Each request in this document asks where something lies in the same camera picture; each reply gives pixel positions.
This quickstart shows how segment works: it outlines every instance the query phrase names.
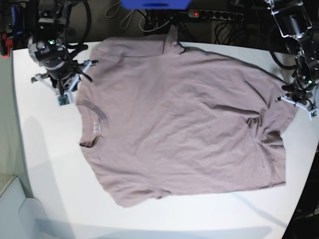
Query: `t-shirt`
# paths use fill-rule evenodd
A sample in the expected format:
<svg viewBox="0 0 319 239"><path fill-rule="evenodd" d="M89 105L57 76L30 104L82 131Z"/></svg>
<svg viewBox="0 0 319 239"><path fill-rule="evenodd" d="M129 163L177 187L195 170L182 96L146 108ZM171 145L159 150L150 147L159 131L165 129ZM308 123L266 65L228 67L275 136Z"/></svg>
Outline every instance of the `t-shirt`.
<svg viewBox="0 0 319 239"><path fill-rule="evenodd" d="M129 207L168 195L285 183L280 134L294 118L279 78L168 35L108 38L76 105L81 149L104 190Z"/></svg>

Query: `white table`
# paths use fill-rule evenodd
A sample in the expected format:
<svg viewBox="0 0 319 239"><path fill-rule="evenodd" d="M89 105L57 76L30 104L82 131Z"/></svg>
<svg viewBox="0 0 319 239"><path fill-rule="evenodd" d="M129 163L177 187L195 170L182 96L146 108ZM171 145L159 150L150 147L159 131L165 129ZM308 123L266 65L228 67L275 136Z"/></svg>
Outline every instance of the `white table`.
<svg viewBox="0 0 319 239"><path fill-rule="evenodd" d="M89 58L96 43L78 56ZM269 52L183 43L236 57L286 77ZM27 170L35 198L61 239L280 239L296 208L319 140L319 119L299 110L282 135L287 183L270 189L225 194L170 196L124 209L97 182L79 148L82 122L74 105L58 107L53 93L30 78L45 69L26 49L14 57L14 80Z"/></svg>

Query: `power strip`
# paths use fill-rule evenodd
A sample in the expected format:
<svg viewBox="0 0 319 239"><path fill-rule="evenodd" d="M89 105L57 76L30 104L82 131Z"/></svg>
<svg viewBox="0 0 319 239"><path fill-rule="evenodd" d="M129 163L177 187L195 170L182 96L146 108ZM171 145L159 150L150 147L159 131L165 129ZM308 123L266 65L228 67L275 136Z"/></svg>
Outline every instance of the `power strip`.
<svg viewBox="0 0 319 239"><path fill-rule="evenodd" d="M228 21L244 21L244 14L230 11L213 11L213 10L188 10L190 18L215 19Z"/></svg>

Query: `shirt neckline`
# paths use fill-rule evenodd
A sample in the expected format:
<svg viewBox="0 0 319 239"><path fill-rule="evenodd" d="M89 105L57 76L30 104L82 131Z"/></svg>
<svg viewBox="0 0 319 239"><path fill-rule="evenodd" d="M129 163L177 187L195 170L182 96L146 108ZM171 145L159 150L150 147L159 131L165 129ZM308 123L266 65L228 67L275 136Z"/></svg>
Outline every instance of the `shirt neckline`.
<svg viewBox="0 0 319 239"><path fill-rule="evenodd" d="M101 130L101 134L100 134L97 142L92 147L85 147L85 146L80 145L83 152L87 152L87 153L96 152L107 140L107 136L109 134L108 119L107 119L106 115L101 111L100 108L98 108L95 104L93 104L92 102L90 102L88 100L84 100L84 99L78 100L76 105L83 106L83 107L89 109L90 111L94 112L100 120L102 130Z"/></svg>

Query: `blue object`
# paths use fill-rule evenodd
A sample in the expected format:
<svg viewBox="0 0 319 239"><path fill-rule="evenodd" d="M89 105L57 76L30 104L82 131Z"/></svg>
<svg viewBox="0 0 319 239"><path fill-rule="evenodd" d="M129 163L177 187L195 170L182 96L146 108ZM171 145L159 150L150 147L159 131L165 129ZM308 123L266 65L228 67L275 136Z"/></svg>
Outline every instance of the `blue object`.
<svg viewBox="0 0 319 239"><path fill-rule="evenodd" d="M18 8L16 6L11 7L11 17L12 17L12 34L13 38L17 39L23 34L23 28L18 25Z"/></svg>
<svg viewBox="0 0 319 239"><path fill-rule="evenodd" d="M127 9L185 9L190 0L121 0Z"/></svg>

